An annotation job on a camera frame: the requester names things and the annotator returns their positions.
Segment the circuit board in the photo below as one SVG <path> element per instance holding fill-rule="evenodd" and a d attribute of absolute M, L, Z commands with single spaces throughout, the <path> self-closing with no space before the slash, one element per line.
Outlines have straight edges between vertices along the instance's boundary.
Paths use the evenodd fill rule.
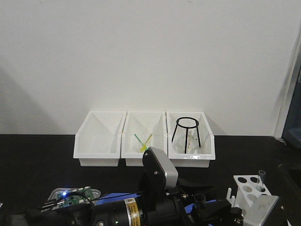
<path fill-rule="evenodd" d="M 78 189 L 72 189 L 72 190 L 67 190 L 67 191 L 63 191 L 59 194 L 57 194 L 57 199 L 61 199 L 64 198 L 64 196 L 66 196 L 68 193 L 70 192 L 78 192 L 78 193 L 82 193 L 84 194 L 88 199 L 92 200 L 94 199 L 93 193 L 92 193 L 92 189 L 90 186 L 86 186 L 86 187 L 82 187 L 82 188 L 78 188 Z M 71 205 L 75 205 L 75 204 L 82 204 L 82 203 L 86 203 L 88 202 L 87 199 L 81 197 L 81 196 L 70 196 L 67 197 L 65 199 L 63 199 L 62 201 L 60 201 L 58 203 L 58 207 L 68 207 Z"/>

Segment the black metal stand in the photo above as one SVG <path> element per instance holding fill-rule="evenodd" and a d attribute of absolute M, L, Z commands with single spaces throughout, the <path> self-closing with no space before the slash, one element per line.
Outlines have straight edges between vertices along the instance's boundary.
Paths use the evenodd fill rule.
<path fill-rule="evenodd" d="M 196 125 L 195 126 L 191 126 L 191 127 L 189 127 L 189 126 L 183 126 L 183 125 L 180 124 L 180 120 L 181 119 L 191 119 L 191 120 L 195 121 Z M 187 140 L 188 140 L 188 130 L 196 128 L 197 129 L 197 134 L 198 134 L 198 146 L 201 147 L 201 142 L 200 142 L 199 133 L 198 133 L 198 125 L 199 125 L 198 120 L 196 120 L 194 118 L 191 118 L 191 117 L 181 117 L 181 118 L 178 118 L 177 121 L 176 121 L 176 126 L 175 126 L 175 129 L 174 129 L 174 134 L 173 134 L 173 138 L 171 139 L 171 142 L 174 141 L 174 135 L 175 135 L 175 132 L 176 132 L 178 126 L 181 127 L 181 128 L 186 129 L 186 138 L 185 138 L 185 154 L 186 154 L 186 151 L 187 151 L 186 150 L 187 149 Z"/>

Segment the black tabletop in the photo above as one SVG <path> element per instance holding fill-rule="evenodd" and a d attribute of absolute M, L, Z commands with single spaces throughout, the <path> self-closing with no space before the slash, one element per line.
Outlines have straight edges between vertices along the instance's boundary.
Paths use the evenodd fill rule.
<path fill-rule="evenodd" d="M 73 158 L 74 135 L 0 135 L 0 213 L 20 213 L 45 201 L 58 188 L 91 186 L 103 194 L 135 192 L 143 167 L 81 167 Z M 273 195 L 289 198 L 280 179 L 282 163 L 301 165 L 301 151 L 273 137 L 216 136 L 216 160 L 209 168 L 177 168 L 179 177 L 216 185 L 218 199 L 228 187 L 236 195 L 233 175 L 266 171 L 266 186 Z"/>

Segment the test tube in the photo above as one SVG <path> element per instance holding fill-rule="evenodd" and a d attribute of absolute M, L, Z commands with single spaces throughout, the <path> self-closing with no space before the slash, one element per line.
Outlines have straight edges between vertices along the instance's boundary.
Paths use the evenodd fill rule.
<path fill-rule="evenodd" d="M 265 171 L 264 170 L 260 170 L 258 171 L 258 178 L 257 178 L 257 190 L 260 192 L 264 192 L 265 189 L 263 187 L 264 185 L 264 179 L 265 179 Z"/>

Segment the wire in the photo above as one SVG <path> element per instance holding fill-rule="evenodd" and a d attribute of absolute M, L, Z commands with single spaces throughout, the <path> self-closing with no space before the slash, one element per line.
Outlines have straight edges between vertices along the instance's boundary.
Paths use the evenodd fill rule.
<path fill-rule="evenodd" d="M 133 192 L 133 193 L 126 193 L 126 194 L 116 195 L 116 196 L 112 196 L 112 197 L 104 197 L 106 195 L 112 194 L 112 193 L 107 193 L 107 194 L 104 194 L 103 196 L 101 196 L 99 198 L 92 199 L 91 201 L 102 200 L 102 199 L 112 199 L 112 198 L 127 196 L 127 195 L 130 195 L 130 194 L 141 194 L 141 193 L 143 193 L 143 192 Z"/>
<path fill-rule="evenodd" d="M 49 207 L 49 209 L 47 209 L 45 212 L 43 212 L 42 214 L 43 214 L 43 215 L 48 214 L 49 212 L 51 212 L 51 211 L 53 210 L 53 208 L 54 208 L 60 201 L 66 199 L 66 198 L 68 198 L 68 197 L 71 197 L 71 196 L 80 196 L 80 197 L 83 197 L 84 199 L 87 199 L 88 202 L 90 203 L 92 209 L 93 209 L 94 206 L 95 206 L 94 203 L 92 202 L 92 200 L 89 199 L 88 197 L 86 197 L 84 194 L 79 193 L 79 192 L 69 192 L 69 193 L 67 193 L 65 196 L 61 196 L 60 198 L 58 198 L 58 199 L 55 201 L 55 203 L 54 203 L 51 207 Z"/>

